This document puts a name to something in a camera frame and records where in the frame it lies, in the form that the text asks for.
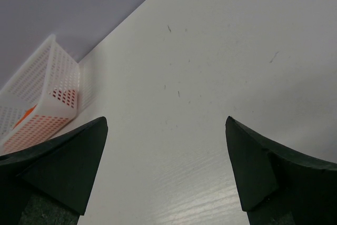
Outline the white perforated plastic basket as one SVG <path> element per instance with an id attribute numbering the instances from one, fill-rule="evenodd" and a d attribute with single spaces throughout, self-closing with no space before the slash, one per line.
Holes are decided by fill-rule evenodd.
<path id="1" fill-rule="evenodd" d="M 47 141 L 77 115 L 79 64 L 50 35 L 1 89 L 1 155 Z"/>

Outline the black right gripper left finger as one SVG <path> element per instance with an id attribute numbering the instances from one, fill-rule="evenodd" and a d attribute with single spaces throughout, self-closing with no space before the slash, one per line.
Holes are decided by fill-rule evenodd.
<path id="1" fill-rule="evenodd" d="M 1 224 L 77 224 L 87 208 L 107 133 L 102 116 L 1 155 Z"/>

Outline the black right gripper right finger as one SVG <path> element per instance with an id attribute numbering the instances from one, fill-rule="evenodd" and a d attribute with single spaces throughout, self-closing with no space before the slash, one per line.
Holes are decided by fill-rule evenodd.
<path id="1" fill-rule="evenodd" d="M 225 124 L 241 208 L 250 224 L 336 224 L 336 164 Z"/>

